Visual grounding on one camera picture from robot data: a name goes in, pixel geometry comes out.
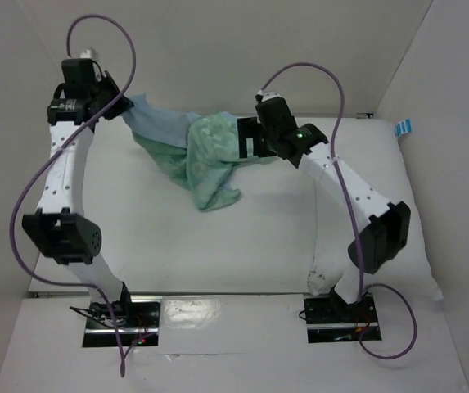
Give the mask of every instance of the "table surface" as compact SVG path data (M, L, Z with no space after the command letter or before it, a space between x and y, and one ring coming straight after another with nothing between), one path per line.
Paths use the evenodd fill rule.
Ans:
M298 119L306 122L330 135L335 120ZM376 190L411 204L393 127L384 120L344 119L336 145ZM121 119L102 121L88 155L85 215L101 227L101 253L110 269L134 293L306 293L317 234L342 250L353 240L347 212L321 200L313 180L288 161L244 166L232 185L241 189L239 202L202 213L132 140ZM317 198L320 209L332 212L321 228ZM76 282L42 256L35 272ZM29 290L79 291L36 280Z
M407 310L375 293L384 355L409 342ZM418 340L393 361L358 343L308 344L301 295L169 297L160 343L137 348L120 378L116 348L81 348L84 322L68 309L88 298L23 301L2 371L0 393L272 392L466 393L447 323L436 304L413 303Z

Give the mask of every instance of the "teal fabric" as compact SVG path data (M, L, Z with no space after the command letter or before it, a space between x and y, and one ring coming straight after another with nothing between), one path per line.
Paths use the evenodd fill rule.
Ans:
M238 201L240 190L225 184L232 172L257 156L239 158L237 125L224 113L194 120L188 130L187 149L153 141L133 132L133 138L148 151L158 167L177 185L190 190L199 210L216 210Z

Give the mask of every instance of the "garment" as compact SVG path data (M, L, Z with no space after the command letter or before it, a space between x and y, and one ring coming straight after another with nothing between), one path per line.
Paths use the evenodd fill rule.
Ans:
M145 99L145 95L135 97L135 105L139 97ZM241 191L231 189L226 184L228 178L238 166L260 158L239 158L236 117L226 112L199 117L158 111L141 104L135 113L122 115L133 131L134 141L147 150L173 182L190 190L199 210L216 210L238 201ZM183 135L186 123L190 125ZM186 148L181 147L183 139Z

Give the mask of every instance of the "purple cable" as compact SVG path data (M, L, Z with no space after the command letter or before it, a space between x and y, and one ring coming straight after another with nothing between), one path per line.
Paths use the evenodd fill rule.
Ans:
M298 67L298 66L312 67L317 70L323 71L325 74L331 77L331 79L334 81L334 83L338 87L338 91L340 92L340 112L338 113L338 118L336 119L336 123L334 124L334 130L332 131L332 137L331 137L331 158L332 158L332 162L334 163L334 169L336 170L338 180L340 181L340 186L341 186L341 190L343 191L343 197L345 198L345 204L347 206L347 210L349 211L350 223L352 225L352 232L354 233L354 240L356 242L356 250L357 250L357 255L358 255L358 268L359 268L358 298L356 301L360 301L362 299L362 296L365 294L365 292L368 291L368 289L372 287L384 287L384 288L390 289L392 292L398 295L399 298L403 301L403 303L407 306L408 312L411 316L411 320L413 321L413 339L411 340L410 344L405 350L401 351L400 353L396 355L391 355L391 356L377 355L371 352L369 349L367 349L365 345L363 344L363 336L365 335L365 333L368 332L369 329L364 330L359 335L359 344L362 346L365 352L367 352L369 355L371 355L374 358L383 359L383 360L392 360L392 359L401 358L402 356L406 355L414 347L414 344L416 342L416 338L417 338L416 317L414 316L413 309L411 308L410 304L407 302L407 299L405 299L405 297L400 292L395 290L393 287L390 287L385 284L375 283L375 284L367 286L367 288L363 288L365 263L363 262L363 248L362 248L362 243L359 238L358 223L356 221L356 214L354 213L352 201L350 200L349 189L347 188L347 184L345 183L345 179L343 178L343 174L341 173L340 165L338 164L338 161L336 160L336 135L338 133L338 128L340 127L341 119L343 118L343 112L345 109L345 94L343 92L343 86L341 85L340 80L330 70L323 67L322 65L318 65L315 63L307 62L307 61L299 61L296 63L285 65L276 73L274 73L274 75L271 76L267 82L265 82L261 90L264 91L284 71L289 70L290 68Z
M93 18L103 19L103 20L106 20L107 22L110 22L111 24L116 26L121 31L121 33L123 33L124 37L127 39L127 42L129 43L129 46L130 46L130 52L132 53L132 68L130 71L129 79L127 80L127 83L125 84L123 89L118 93L118 95L112 101L110 101L107 105L105 105L100 111L98 111L86 123L83 123L72 135L70 135L70 137L66 139L66 141L61 145L61 148L58 149L58 151L54 153L54 155L51 156L51 158L48 159L45 165L43 165L38 170L38 172L36 172L36 174L24 187L23 191L21 192L20 196L18 197L16 201L16 204L14 205L14 209L12 210L11 221L9 224L9 238L11 242L12 252L14 253L14 256L16 257L18 264L30 277L35 278L36 280L43 282L45 284L55 285L58 287L90 288L90 289L96 290L100 294L101 298L105 301L109 309L110 319L114 326L116 341L118 344L118 349L120 350L120 358L121 358L120 375L121 377L124 377L125 376L125 357L129 353L132 346L127 350L127 352L124 352L123 345L121 343L120 331L118 328L116 317L111 307L111 303L109 302L109 299L106 297L105 293L98 286L91 284L91 283L74 284L71 282L56 282L56 281L47 280L46 278L38 276L34 271L29 269L29 267L25 264L25 262L23 261L23 258L20 255L20 252L18 251L18 247L16 244L16 218L17 218L18 212L20 211L23 200L29 193L32 186L41 177L41 175L43 175L47 171L47 169L59 158L59 156L63 153L65 148L67 148L87 127L95 124L97 120L125 94L125 92L127 91L127 89L129 88L130 84L133 81L133 77L136 72L136 50L134 49L133 40L130 38L129 34L125 31L125 29L118 22L109 18L108 16L103 16L103 15L98 15L98 14L87 14L84 16L80 16L78 19L72 22L72 25L70 25L70 28L69 28L69 32L67 33L67 40L66 40L67 54L70 56L70 36L72 35L72 31L74 30L74 27L82 20L93 19Z

